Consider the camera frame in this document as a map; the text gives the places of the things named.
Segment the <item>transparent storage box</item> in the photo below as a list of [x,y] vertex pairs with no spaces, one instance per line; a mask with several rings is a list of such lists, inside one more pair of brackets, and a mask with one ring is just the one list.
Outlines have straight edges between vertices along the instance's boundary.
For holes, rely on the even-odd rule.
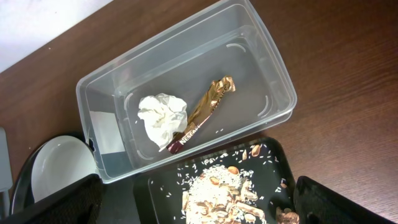
[[[189,115],[211,81],[225,75],[236,91],[225,93],[183,151],[159,152],[137,116],[140,99],[173,95],[187,102]],[[279,124],[297,101],[275,43],[248,0],[220,1],[179,22],[82,78],[76,93],[104,183]]]

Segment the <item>gold wrapper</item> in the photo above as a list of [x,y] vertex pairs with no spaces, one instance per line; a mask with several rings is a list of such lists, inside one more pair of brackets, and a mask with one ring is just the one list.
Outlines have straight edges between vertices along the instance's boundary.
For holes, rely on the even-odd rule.
[[193,113],[188,117],[188,126],[185,131],[177,133],[173,141],[167,146],[169,152],[175,154],[181,150],[182,146],[214,112],[224,93],[227,91],[235,91],[235,84],[232,77],[227,75],[221,80],[212,81],[209,90],[199,101]]

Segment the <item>white plate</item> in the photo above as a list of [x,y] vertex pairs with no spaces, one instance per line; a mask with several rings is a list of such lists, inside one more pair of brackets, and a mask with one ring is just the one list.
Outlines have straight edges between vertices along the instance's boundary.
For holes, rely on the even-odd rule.
[[59,136],[39,151],[32,169],[35,202],[94,174],[96,164],[90,148],[79,139]]

